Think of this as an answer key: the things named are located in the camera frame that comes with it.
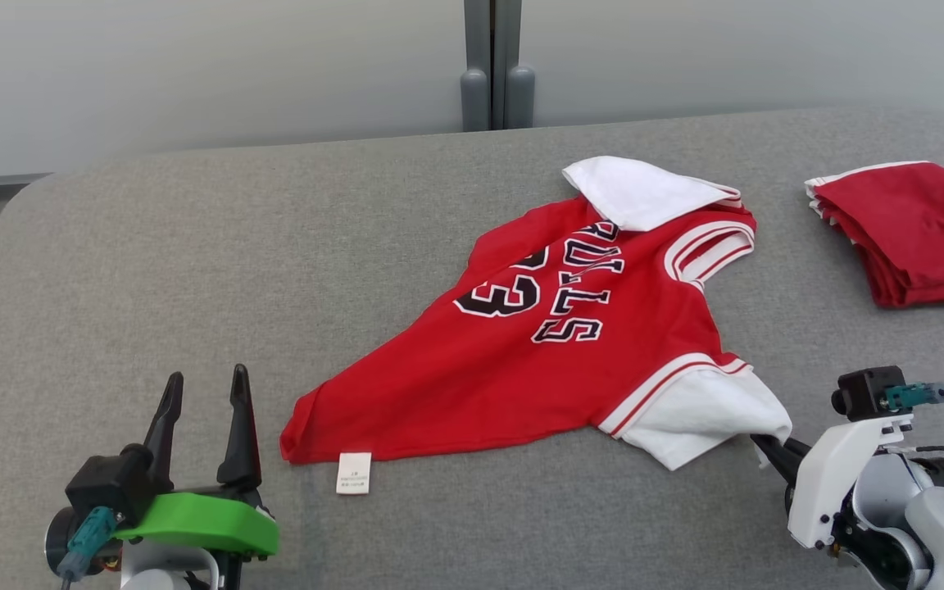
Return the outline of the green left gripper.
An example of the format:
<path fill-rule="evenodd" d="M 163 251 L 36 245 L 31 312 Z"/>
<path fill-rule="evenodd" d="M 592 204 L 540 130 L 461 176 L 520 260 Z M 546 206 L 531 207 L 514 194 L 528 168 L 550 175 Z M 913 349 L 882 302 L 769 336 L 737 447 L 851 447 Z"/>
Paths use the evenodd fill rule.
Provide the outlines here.
<path fill-rule="evenodd" d="M 157 492 L 174 489 L 170 479 L 171 453 L 183 393 L 184 375 L 170 374 L 143 441 L 152 453 L 147 474 Z M 245 365 L 234 366 L 229 403 L 231 425 L 216 481 L 222 488 L 251 492 L 260 486 L 262 473 L 250 374 Z M 278 553 L 280 533 L 269 512 L 246 501 L 173 492 L 155 497 L 138 525 L 116 530 L 116 540 L 136 538 L 260 557 Z"/>

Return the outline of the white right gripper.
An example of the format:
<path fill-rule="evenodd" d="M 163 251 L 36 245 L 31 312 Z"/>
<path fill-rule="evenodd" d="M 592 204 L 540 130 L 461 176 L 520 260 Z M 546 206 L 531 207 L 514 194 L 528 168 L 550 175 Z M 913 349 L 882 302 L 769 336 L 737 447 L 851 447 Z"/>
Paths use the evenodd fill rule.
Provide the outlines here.
<path fill-rule="evenodd" d="M 794 488 L 787 518 L 791 537 L 805 548 L 834 542 L 832 526 L 844 497 L 869 461 L 885 445 L 901 443 L 913 429 L 914 415 L 860 420 L 825 430 L 812 447 L 797 439 L 751 434 L 765 460 Z"/>

